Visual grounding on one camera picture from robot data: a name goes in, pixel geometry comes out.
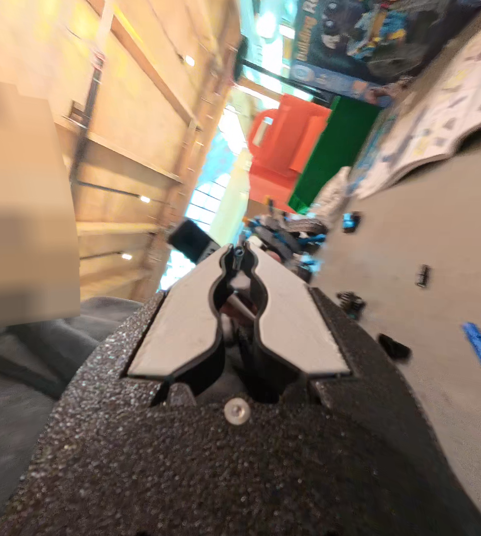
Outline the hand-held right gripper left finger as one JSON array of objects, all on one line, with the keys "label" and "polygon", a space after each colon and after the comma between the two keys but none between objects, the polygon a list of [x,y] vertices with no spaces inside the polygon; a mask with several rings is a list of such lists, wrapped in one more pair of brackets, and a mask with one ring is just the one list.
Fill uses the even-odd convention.
[{"label": "hand-held right gripper left finger", "polygon": [[222,375],[225,350],[219,310],[231,292],[228,271],[234,247],[225,245],[168,290],[127,369],[131,379],[202,394]]}]

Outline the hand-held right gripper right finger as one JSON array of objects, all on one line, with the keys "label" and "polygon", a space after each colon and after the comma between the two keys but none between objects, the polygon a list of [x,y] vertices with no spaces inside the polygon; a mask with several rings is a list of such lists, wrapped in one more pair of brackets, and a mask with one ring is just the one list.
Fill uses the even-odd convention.
[{"label": "hand-held right gripper right finger", "polygon": [[255,371],[275,391],[294,383],[351,377],[310,287],[261,248],[247,244],[241,265],[256,307]]}]

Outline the grey desk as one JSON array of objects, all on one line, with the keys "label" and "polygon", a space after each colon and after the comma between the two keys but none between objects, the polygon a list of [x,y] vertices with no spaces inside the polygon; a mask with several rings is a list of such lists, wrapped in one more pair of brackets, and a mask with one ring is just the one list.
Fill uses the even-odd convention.
[{"label": "grey desk", "polygon": [[[481,510],[481,365],[462,330],[481,330],[481,130],[351,210],[362,214],[358,231],[331,234],[314,283],[331,298],[360,295],[365,330],[411,348],[398,367]],[[427,288],[415,284],[423,264]]]}]

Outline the blue tracked toy robot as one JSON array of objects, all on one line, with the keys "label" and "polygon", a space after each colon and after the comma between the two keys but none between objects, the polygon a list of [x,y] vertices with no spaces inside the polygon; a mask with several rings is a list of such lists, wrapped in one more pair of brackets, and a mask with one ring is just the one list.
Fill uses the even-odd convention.
[{"label": "blue tracked toy robot", "polygon": [[317,218],[268,212],[244,218],[244,232],[251,245],[272,255],[289,271],[311,284],[319,271],[316,253],[325,243],[329,227]]}]

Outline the orange plastic bin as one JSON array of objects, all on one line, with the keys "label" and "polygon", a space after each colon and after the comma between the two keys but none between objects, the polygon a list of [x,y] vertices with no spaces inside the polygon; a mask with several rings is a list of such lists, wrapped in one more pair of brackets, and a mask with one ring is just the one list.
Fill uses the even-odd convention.
[{"label": "orange plastic bin", "polygon": [[252,156],[250,200],[291,211],[288,204],[297,181],[325,130],[331,109],[283,95],[277,109],[254,118],[246,143]]}]

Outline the bubble wrap bag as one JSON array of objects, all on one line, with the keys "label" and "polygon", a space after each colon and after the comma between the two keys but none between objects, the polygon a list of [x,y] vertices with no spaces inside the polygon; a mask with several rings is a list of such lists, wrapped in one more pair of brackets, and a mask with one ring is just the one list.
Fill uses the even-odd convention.
[{"label": "bubble wrap bag", "polygon": [[334,226],[348,197],[347,189],[350,171],[349,166],[341,167],[322,187],[311,204],[311,213],[328,229]]}]

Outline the green plastic bin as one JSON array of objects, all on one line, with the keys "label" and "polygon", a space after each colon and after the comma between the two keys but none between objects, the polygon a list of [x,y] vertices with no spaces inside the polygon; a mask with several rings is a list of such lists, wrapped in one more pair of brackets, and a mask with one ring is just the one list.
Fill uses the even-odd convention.
[{"label": "green plastic bin", "polygon": [[289,198],[289,208],[306,214],[328,181],[351,167],[382,108],[348,97],[335,97],[326,127],[319,136]]}]

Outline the dark robot kit box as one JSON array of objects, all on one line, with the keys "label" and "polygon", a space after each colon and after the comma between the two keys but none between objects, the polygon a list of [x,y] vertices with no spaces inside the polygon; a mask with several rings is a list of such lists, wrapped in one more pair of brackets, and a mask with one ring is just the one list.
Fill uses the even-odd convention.
[{"label": "dark robot kit box", "polygon": [[290,79],[371,102],[415,77],[481,11],[481,1],[299,1]]}]

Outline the open instruction booklet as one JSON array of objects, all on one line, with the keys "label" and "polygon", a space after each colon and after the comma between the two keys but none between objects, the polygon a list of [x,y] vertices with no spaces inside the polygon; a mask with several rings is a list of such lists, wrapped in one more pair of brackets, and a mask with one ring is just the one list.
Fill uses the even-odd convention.
[{"label": "open instruction booklet", "polygon": [[471,37],[415,109],[399,117],[353,186],[363,199],[415,169],[454,156],[481,130],[481,30]]}]

